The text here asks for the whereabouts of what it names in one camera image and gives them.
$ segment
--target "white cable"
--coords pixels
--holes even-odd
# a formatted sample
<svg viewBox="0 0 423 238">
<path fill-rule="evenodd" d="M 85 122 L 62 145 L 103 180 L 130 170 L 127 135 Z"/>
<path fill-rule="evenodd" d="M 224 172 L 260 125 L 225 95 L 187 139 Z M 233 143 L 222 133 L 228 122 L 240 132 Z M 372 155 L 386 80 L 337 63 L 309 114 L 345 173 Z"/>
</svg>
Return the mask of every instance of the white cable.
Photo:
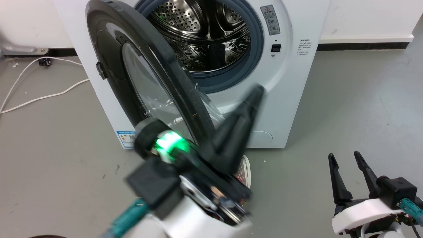
<svg viewBox="0 0 423 238">
<path fill-rule="evenodd" d="M 366 232 L 369 225 L 370 225 L 370 223 L 366 223 L 361 227 L 361 230 L 360 230 L 360 237 L 361 238 L 365 238 L 364 233 Z"/>
<path fill-rule="evenodd" d="M 80 85 L 80 84 L 82 84 L 82 83 L 84 83 L 84 82 L 87 82 L 87 81 L 89 81 L 89 80 L 90 80 L 90 79 L 89 79 L 89 78 L 87 78 L 87 79 L 85 79 L 85 80 L 82 80 L 82 81 L 80 81 L 80 82 L 78 82 L 78 83 L 76 83 L 76 84 L 72 85 L 72 87 L 70 87 L 70 88 L 66 89 L 65 91 L 63 91 L 63 92 L 61 92 L 61 93 L 56 93 L 56 94 L 47 95 L 47 96 L 44 96 L 44 97 L 39 97 L 39 98 L 37 98 L 37 99 L 31 100 L 31 101 L 29 101 L 29 102 L 26 102 L 26 103 L 24 103 L 24 104 L 21 104 L 21 105 L 19 105 L 19 106 L 14 107 L 14 108 L 10 108 L 10 109 L 8 109 L 8 110 L 2 111 L 2 112 L 1 112 L 1 114 L 6 113 L 6 112 L 13 111 L 13 110 L 15 110 L 15 109 L 21 108 L 21 107 L 23 107 L 23 106 L 25 106 L 25 105 L 28 105 L 28 104 L 30 104 L 30 103 L 33 103 L 33 102 L 35 102 L 35 101 L 38 101 L 38 100 L 41 100 L 41 99 L 44 99 L 44 98 L 54 97 L 54 96 L 58 96 L 58 95 L 62 95 L 62 94 L 64 94 L 64 93 L 67 93 L 69 90 L 73 89 L 74 87 L 76 87 L 76 86 L 78 86 L 78 85 Z"/>
<path fill-rule="evenodd" d="M 0 115 L 1 115 L 1 114 L 3 114 L 3 113 L 6 113 L 6 112 L 8 112 L 8 111 L 12 111 L 12 110 L 14 110 L 14 109 L 16 109 L 16 108 L 20 108 L 20 107 L 22 107 L 22 106 L 25 106 L 25 105 L 27 105 L 27 104 L 29 104 L 29 103 L 31 103 L 31 102 L 35 102 L 35 101 L 37 101 L 37 100 L 40 100 L 40 99 L 43 99 L 43 98 L 46 98 L 46 97 L 53 97 L 53 96 L 56 96 L 55 94 L 52 94 L 52 95 L 49 95 L 49 96 L 40 97 L 40 98 L 37 98 L 37 99 L 35 99 L 35 100 L 29 101 L 29 102 L 27 102 L 27 103 L 24 103 L 24 104 L 22 104 L 22 105 L 19 105 L 19 106 L 15 107 L 15 108 L 9 109 L 9 110 L 7 110 L 7 111 L 3 111 L 4 106 L 6 105 L 7 99 L 8 99 L 8 98 L 9 98 L 9 96 L 10 96 L 10 93 L 12 92 L 13 88 L 15 87 L 16 83 L 17 83 L 17 82 L 18 82 L 18 80 L 21 78 L 21 76 L 22 76 L 22 74 L 25 72 L 25 70 L 27 70 L 27 69 L 28 69 L 28 67 L 29 67 L 29 66 L 31 66 L 31 64 L 33 64 L 33 63 L 35 63 L 36 61 L 38 61 L 39 59 L 43 59 L 43 58 L 58 59 L 58 60 L 67 61 L 67 62 L 74 63 L 74 64 L 77 64 L 77 65 L 82 66 L 82 64 L 77 63 L 77 62 L 73 62 L 73 61 L 71 61 L 71 60 L 66 60 L 66 59 L 61 59 L 61 58 L 56 58 L 56 57 L 50 57 L 50 56 L 39 57 L 38 59 L 36 59 L 36 60 L 32 61 L 32 62 L 31 62 L 28 66 L 26 66 L 26 68 L 22 71 L 22 73 L 21 73 L 21 74 L 19 75 L 19 77 L 16 79 L 15 83 L 14 83 L 14 84 L 12 85 L 12 87 L 10 88 L 10 90 L 9 90 L 9 92 L 8 92 L 8 94 L 7 94 L 7 96 L 6 96 L 6 98 L 4 99 L 3 104 L 1 105 L 1 108 L 0 108 L 0 112 L 1 112 L 1 113 L 0 113 Z M 86 81 L 87 81 L 87 80 L 83 80 L 83 81 L 81 81 L 81 82 L 79 82 L 79 83 L 77 83 L 77 84 L 73 85 L 73 86 L 72 86 L 72 87 L 70 87 L 68 90 L 66 90 L 66 91 L 64 91 L 64 92 L 62 92 L 62 93 L 59 93 L 59 94 L 57 94 L 57 95 L 64 94 L 64 93 L 66 93 L 67 91 L 69 91 L 69 90 L 71 90 L 72 88 L 74 88 L 76 85 L 78 85 L 78 84 L 80 84 L 80 83 L 83 83 L 83 82 L 86 82 Z"/>
</svg>

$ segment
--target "door glass window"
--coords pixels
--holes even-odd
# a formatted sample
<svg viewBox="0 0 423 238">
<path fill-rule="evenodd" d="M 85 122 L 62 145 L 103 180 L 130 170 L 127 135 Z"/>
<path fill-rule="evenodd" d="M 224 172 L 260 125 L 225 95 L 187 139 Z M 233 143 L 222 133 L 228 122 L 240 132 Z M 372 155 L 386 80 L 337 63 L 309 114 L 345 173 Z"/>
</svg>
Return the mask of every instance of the door glass window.
<svg viewBox="0 0 423 238">
<path fill-rule="evenodd" d="M 146 116 L 160 119 L 184 138 L 192 140 L 179 109 L 144 56 L 131 44 L 125 43 L 122 58 Z"/>
</svg>

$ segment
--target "power cord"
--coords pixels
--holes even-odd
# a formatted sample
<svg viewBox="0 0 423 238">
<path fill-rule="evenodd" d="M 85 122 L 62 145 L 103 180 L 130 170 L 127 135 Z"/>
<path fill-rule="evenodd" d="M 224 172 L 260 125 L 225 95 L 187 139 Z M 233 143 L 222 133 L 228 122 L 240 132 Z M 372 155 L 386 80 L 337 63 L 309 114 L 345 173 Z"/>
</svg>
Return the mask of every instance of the power cord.
<svg viewBox="0 0 423 238">
<path fill-rule="evenodd" d="M 7 94 L 6 98 L 4 99 L 3 104 L 1 105 L 1 108 L 0 108 L 0 116 L 1 116 L 1 114 L 3 114 L 3 113 L 10 112 L 10 111 L 13 111 L 13 110 L 15 110 L 15 109 L 21 108 L 21 107 L 23 107 L 23 106 L 25 106 L 25 105 L 28 105 L 28 104 L 30 104 L 30 103 L 33 103 L 33 102 L 35 102 L 35 101 L 38 101 L 38 100 L 41 100 L 41 99 L 44 99 L 44 98 L 48 98 L 48 97 L 54 97 L 54 96 L 62 95 L 62 94 L 64 94 L 64 93 L 68 92 L 69 90 L 73 89 L 74 87 L 76 87 L 76 86 L 78 86 L 78 85 L 80 85 L 80 84 L 82 84 L 82 83 L 84 83 L 84 82 L 89 81 L 89 79 L 82 80 L 82 81 L 80 81 L 80 82 L 78 82 L 78 83 L 76 83 L 76 84 L 72 85 L 70 88 L 68 88 L 67 90 L 65 90 L 65 91 L 63 91 L 63 92 L 61 92 L 61 93 L 56 93 L 56 94 L 51 94 L 51 95 L 47 95 L 47 96 L 44 96 L 44 97 L 39 97 L 39 98 L 37 98 L 37 99 L 31 100 L 31 101 L 29 101 L 29 102 L 26 102 L 26 103 L 24 103 L 24 104 L 21 104 L 21 105 L 19 105 L 19 106 L 14 107 L 14 108 L 11 108 L 11 109 L 8 109 L 8 110 L 3 111 L 3 108 L 4 108 L 4 106 L 6 105 L 7 99 L 9 99 L 10 93 L 12 92 L 13 88 L 15 87 L 16 83 L 17 83 L 17 82 L 18 82 L 18 80 L 21 78 L 21 76 L 22 76 L 22 74 L 25 72 L 25 70 L 27 70 L 27 69 L 29 68 L 29 66 L 31 66 L 33 63 L 35 63 L 35 62 L 37 62 L 39 59 L 43 59 L 43 58 L 52 58 L 52 59 L 57 59 L 57 60 L 66 61 L 66 62 L 70 62 L 70 63 L 74 63 L 74 64 L 77 64 L 77 65 L 82 66 L 82 64 L 77 63 L 77 62 L 73 62 L 73 61 L 70 61 L 70 60 L 62 59 L 62 58 L 50 57 L 50 56 L 40 57 L 40 58 L 38 58 L 38 59 L 36 59 L 36 60 L 32 61 L 32 62 L 31 62 L 28 66 L 26 66 L 26 68 L 22 71 L 22 73 L 21 73 L 21 74 L 19 75 L 19 77 L 16 79 L 15 83 L 14 83 L 14 84 L 12 85 L 12 87 L 10 88 L 9 93 Z"/>
</svg>

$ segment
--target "warning label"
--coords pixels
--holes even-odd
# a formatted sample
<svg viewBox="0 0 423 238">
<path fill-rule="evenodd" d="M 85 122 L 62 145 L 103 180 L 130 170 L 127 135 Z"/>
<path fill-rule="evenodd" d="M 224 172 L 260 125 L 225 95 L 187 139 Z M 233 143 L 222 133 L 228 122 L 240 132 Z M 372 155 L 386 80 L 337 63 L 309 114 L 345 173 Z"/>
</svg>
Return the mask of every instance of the warning label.
<svg viewBox="0 0 423 238">
<path fill-rule="evenodd" d="M 264 19 L 266 20 L 269 35 L 273 36 L 280 34 L 279 22 L 277 22 L 277 17 L 273 5 L 262 6 L 260 9 L 263 13 Z"/>
<path fill-rule="evenodd" d="M 297 55 L 308 55 L 310 53 L 312 43 L 309 39 L 301 39 L 299 41 Z"/>
</svg>

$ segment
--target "white wall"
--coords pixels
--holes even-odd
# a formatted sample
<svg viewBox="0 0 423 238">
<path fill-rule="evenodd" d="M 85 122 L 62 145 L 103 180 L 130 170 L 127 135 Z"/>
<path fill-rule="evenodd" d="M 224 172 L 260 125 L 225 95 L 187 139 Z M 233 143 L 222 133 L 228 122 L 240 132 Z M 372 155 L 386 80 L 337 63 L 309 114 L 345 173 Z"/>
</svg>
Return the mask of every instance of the white wall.
<svg viewBox="0 0 423 238">
<path fill-rule="evenodd" d="M 423 0 L 332 0 L 320 43 L 410 42 Z"/>
<path fill-rule="evenodd" d="M 0 31 L 14 44 L 73 47 L 52 0 L 0 0 Z"/>
<path fill-rule="evenodd" d="M 423 0 L 332 0 L 321 43 L 409 42 L 422 13 Z M 72 47 L 52 0 L 0 0 L 0 31 L 15 44 Z"/>
</svg>

